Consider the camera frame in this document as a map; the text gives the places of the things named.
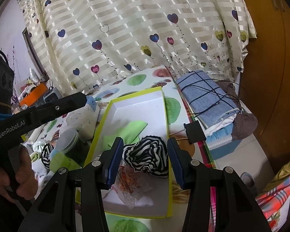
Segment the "black and white striped fabric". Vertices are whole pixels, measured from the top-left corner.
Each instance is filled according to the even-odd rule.
[[[41,153],[42,163],[47,170],[50,170],[50,168],[49,168],[49,165],[50,165],[49,155],[50,155],[52,150],[54,150],[54,147],[51,144],[46,144],[43,147],[43,150]]]
[[[168,152],[160,137],[146,136],[138,143],[126,145],[122,159],[135,172],[144,172],[163,178],[169,174]]]

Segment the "human hand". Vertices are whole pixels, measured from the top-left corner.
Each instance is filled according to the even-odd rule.
[[[15,174],[15,179],[19,183],[16,190],[17,195],[26,200],[32,199],[38,191],[38,182],[34,178],[34,172],[31,168],[31,159],[27,149],[22,146],[19,154],[20,167]],[[15,202],[7,193],[5,187],[10,184],[8,174],[0,167],[0,195],[10,202]]]

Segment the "orange container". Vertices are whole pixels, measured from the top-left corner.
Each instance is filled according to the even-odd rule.
[[[30,92],[20,103],[20,105],[26,104],[31,106],[36,102],[45,92],[47,91],[47,86],[44,83],[39,84],[32,92]]]

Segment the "black speaker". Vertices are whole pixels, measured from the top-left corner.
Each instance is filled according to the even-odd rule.
[[[0,102],[11,105],[14,72],[0,56]],[[0,105],[0,113],[11,114],[11,109]]]

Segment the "white striped curtain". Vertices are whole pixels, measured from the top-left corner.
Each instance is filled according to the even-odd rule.
[[[18,0],[54,86],[89,91],[165,65],[234,79],[256,37],[244,0]]]

